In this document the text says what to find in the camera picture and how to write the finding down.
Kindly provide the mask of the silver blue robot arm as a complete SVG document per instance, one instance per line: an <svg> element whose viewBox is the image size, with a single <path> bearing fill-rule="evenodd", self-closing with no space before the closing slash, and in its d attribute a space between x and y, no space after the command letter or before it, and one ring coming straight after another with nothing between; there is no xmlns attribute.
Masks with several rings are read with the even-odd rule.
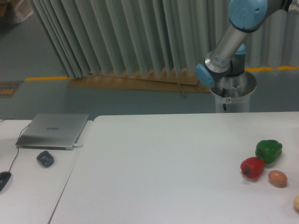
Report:
<svg viewBox="0 0 299 224"><path fill-rule="evenodd" d="M250 33L257 31L263 22L278 10L299 13L297 0L232 0L228 12L230 26L209 52L203 64L195 67L199 81L213 86L233 69L232 58Z"/></svg>

